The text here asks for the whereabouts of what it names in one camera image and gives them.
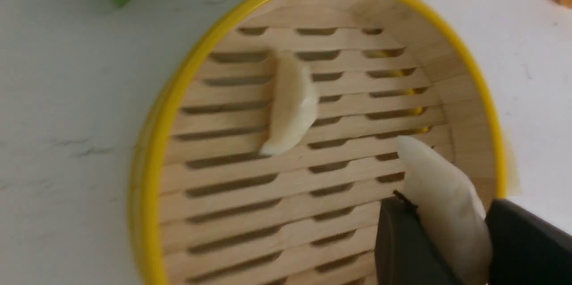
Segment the marble surface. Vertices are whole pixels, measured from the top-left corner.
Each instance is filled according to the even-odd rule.
[[[167,78],[242,0],[0,0],[3,285],[137,285],[135,139]],[[424,0],[480,63],[515,155],[517,203],[572,232],[572,10]]]

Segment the slot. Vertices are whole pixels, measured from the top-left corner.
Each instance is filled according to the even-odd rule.
[[[338,102],[340,99],[341,99],[341,95],[321,96],[320,97],[320,104]]]
[[[343,72],[339,73],[326,73],[326,74],[312,74],[312,81],[314,82],[329,82],[341,79]]]
[[[308,147],[312,150],[340,147],[344,145],[348,140],[349,138],[341,138],[339,140],[310,143],[308,144]]]
[[[276,281],[271,281],[270,283],[264,283],[262,285],[284,285],[288,277],[277,279]]]
[[[302,61],[332,61],[340,55],[339,50],[325,50],[325,51],[299,51],[296,57]]]
[[[221,79],[202,80],[209,86],[241,86],[241,85],[263,85],[272,79],[272,76],[252,76],[252,77],[223,77]]]
[[[242,153],[240,155],[225,155],[223,157],[216,157],[210,159],[197,159],[194,161],[187,161],[185,164],[190,169],[203,169],[208,167],[214,167],[216,165],[246,162],[246,161],[252,161],[254,159],[263,159],[263,158],[266,158],[266,156],[260,155],[256,151],[251,153]]]
[[[341,116],[329,117],[329,118],[319,118],[312,124],[313,128],[317,126],[329,126],[330,124],[338,123],[341,120]]]
[[[356,279],[355,281],[349,281],[347,283],[344,283],[342,285],[364,285],[364,283],[366,282],[366,278],[360,278],[360,279]]]
[[[361,254],[352,255],[352,256],[349,256],[346,258],[331,261],[329,263],[316,266],[316,267],[314,267],[314,269],[319,273],[326,273],[326,272],[332,271],[334,269],[338,269],[338,268],[341,268],[341,267],[355,263],[355,261],[358,259],[359,256],[361,256]]]
[[[322,238],[320,240],[316,240],[314,242],[311,242],[310,244],[314,247],[323,247],[323,246],[327,246],[330,245],[332,243],[335,242],[339,242],[341,240],[345,240],[345,239],[349,239],[352,238],[352,236],[355,234],[355,230],[353,231],[349,231],[349,232],[345,232],[343,234],[338,234],[335,236],[331,236],[331,237],[327,237],[327,238]]]
[[[362,33],[366,35],[379,35],[382,31],[383,29],[381,28],[362,28]]]
[[[315,222],[323,222],[324,220],[331,220],[331,219],[347,216],[348,214],[351,214],[353,212],[353,209],[354,209],[354,207],[351,206],[349,208],[334,210],[334,211],[326,212],[324,214],[317,214],[316,216],[313,216],[312,219]]]
[[[414,108],[389,112],[369,113],[366,114],[366,117],[370,120],[384,120],[387,118],[418,116],[425,113],[426,110],[427,108]]]
[[[316,165],[314,167],[308,167],[308,170],[310,170],[312,173],[323,173],[323,172],[328,172],[328,171],[341,170],[341,169],[347,167],[348,163],[349,163],[349,160],[336,162],[336,163],[328,163],[328,164],[323,164],[323,165]]]
[[[250,187],[257,187],[259,185],[265,185],[271,183],[272,181],[276,180],[276,177],[278,177],[277,173],[274,175],[248,178],[244,180],[233,181],[218,185],[209,185],[208,187],[187,190],[186,195],[189,198],[200,198],[200,197],[214,195],[216,193],[229,192]]]
[[[232,246],[235,246],[237,244],[250,242],[252,240],[270,237],[272,235],[277,234],[280,231],[280,228],[282,228],[282,226],[274,226],[274,227],[270,227],[270,228],[264,228],[262,230],[248,232],[246,234],[233,236],[230,238],[217,240],[216,242],[212,242],[212,243],[208,243],[208,244],[202,244],[199,246],[188,248],[187,252],[189,254],[193,254],[193,255],[200,255],[200,254],[204,254],[207,252],[221,250],[223,248],[232,247]]]
[[[262,109],[267,107],[268,101],[260,102],[245,102],[245,103],[233,103],[233,104],[223,104],[223,105],[209,105],[209,106],[195,106],[189,108],[182,108],[181,110],[185,114],[213,114],[213,113],[223,113],[223,112],[236,112],[244,110],[254,110]]]
[[[382,97],[392,97],[392,96],[402,96],[402,95],[412,95],[411,89],[405,90],[386,90],[383,92],[371,92],[369,96],[371,98],[382,98]]]
[[[233,273],[238,273],[238,272],[245,271],[247,269],[252,269],[255,267],[259,267],[262,265],[267,265],[267,264],[272,263],[272,261],[275,261],[276,259],[278,259],[278,257],[280,257],[280,254],[282,254],[282,252],[276,252],[276,253],[273,253],[270,255],[263,256],[261,258],[256,258],[253,260],[246,261],[246,262],[238,264],[238,265],[234,265],[231,267],[219,269],[218,271],[206,273],[206,274],[200,275],[198,277],[192,277],[192,278],[187,279],[187,282],[189,284],[193,284],[193,285],[206,283],[207,281],[212,281],[213,279],[216,279],[219,277],[223,277],[223,276],[230,275]]]
[[[392,175],[376,177],[375,179],[379,183],[392,183],[392,182],[397,182],[397,181],[401,181],[401,180],[405,179],[405,173],[399,172],[399,173],[394,173]]]
[[[405,77],[410,76],[415,71],[415,68],[408,69],[394,69],[389,71],[366,71],[366,74],[372,79],[386,79],[389,77]]]
[[[241,27],[237,31],[246,36],[260,36],[266,32],[266,29],[268,27]]]
[[[368,59],[385,59],[387,57],[399,57],[405,52],[405,47],[398,49],[366,49],[362,50],[364,57]]]
[[[239,214],[246,214],[253,211],[265,210],[277,206],[280,203],[280,199],[264,201],[262,203],[239,206],[238,208],[231,208],[227,210],[222,210],[212,214],[201,214],[200,216],[195,216],[188,218],[187,222],[191,224],[201,224],[203,222],[210,222],[212,220],[222,219],[229,216],[237,216]]]
[[[396,137],[396,136],[409,136],[409,135],[413,135],[413,134],[426,134],[427,132],[429,132],[429,127],[412,129],[412,130],[401,130],[401,131],[387,132],[385,134],[376,134],[375,138],[382,140],[384,138],[392,138],[392,137]]]
[[[336,185],[334,187],[329,187],[329,188],[324,188],[324,189],[312,191],[312,192],[310,192],[310,195],[312,195],[312,197],[319,198],[319,197],[333,195],[335,193],[346,192],[346,191],[349,191],[352,187],[353,187],[353,183]]]
[[[209,56],[218,63],[259,63],[266,59],[266,51],[248,53],[211,53]]]
[[[228,130],[220,130],[212,132],[201,132],[198,134],[180,134],[174,136],[174,138],[180,141],[196,141],[196,140],[206,140],[209,138],[216,138],[216,137],[237,136],[243,134],[257,134],[260,132],[264,132],[265,130],[266,126],[255,126],[253,128],[228,129]]]
[[[390,161],[392,159],[399,159],[399,155],[397,154],[397,152],[393,152],[393,153],[386,153],[384,155],[376,155],[375,158],[378,161]]]
[[[298,35],[302,36],[330,36],[337,28],[296,28]]]

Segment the white dumpling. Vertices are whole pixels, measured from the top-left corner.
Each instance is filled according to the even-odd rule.
[[[274,53],[274,100],[269,139],[262,155],[278,155],[292,149],[316,121],[320,96],[312,82],[310,67],[291,52]]]
[[[418,205],[421,225],[466,285],[484,285],[492,261],[485,211],[470,179],[412,137],[397,138],[405,163],[403,194]]]

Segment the steamer basket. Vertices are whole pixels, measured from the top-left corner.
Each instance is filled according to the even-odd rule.
[[[319,119],[263,158],[269,49],[309,63]],[[505,193],[502,143],[476,63],[418,0],[248,0],[196,45],[139,141],[131,233],[147,285],[376,284],[379,200],[411,134]]]

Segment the yellow rim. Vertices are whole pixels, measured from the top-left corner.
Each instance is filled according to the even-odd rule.
[[[192,77],[204,59],[206,59],[212,49],[215,48],[215,45],[228,31],[233,29],[235,25],[268,1],[270,0],[246,0],[243,4],[237,6],[237,8],[219,20],[208,33],[200,39],[198,44],[195,45],[186,57],[181,67],[174,74],[168,85],[166,85],[166,90],[163,92],[164,95],[158,98],[155,106],[153,106],[155,110],[155,112],[153,112],[154,116],[147,118],[145,127],[151,128],[151,133],[150,136],[146,137],[142,132],[138,143],[138,147],[141,148],[142,151],[137,159],[135,159],[135,161],[145,161],[143,164],[143,175],[142,177],[137,177],[135,170],[131,173],[132,185],[135,185],[138,179],[141,179],[143,182],[141,184],[141,208],[134,208],[132,202],[130,205],[130,221],[133,220],[136,210],[141,213],[141,223],[138,226],[131,226],[131,235],[139,236],[138,239],[141,240],[141,242],[137,244],[133,241],[134,246],[136,246],[135,254],[137,257],[135,259],[139,264],[139,270],[147,285],[168,285],[161,254],[159,198],[157,195],[159,194],[159,179],[166,149],[166,141],[180,101]],[[484,101],[489,125],[492,130],[496,157],[497,196],[505,197],[506,172],[501,129],[492,98],[476,62],[452,28],[431,8],[425,6],[420,0],[400,1],[415,8],[435,24],[435,26],[446,35],[455,49],[457,49],[471,72],[480,91],[481,98]]]

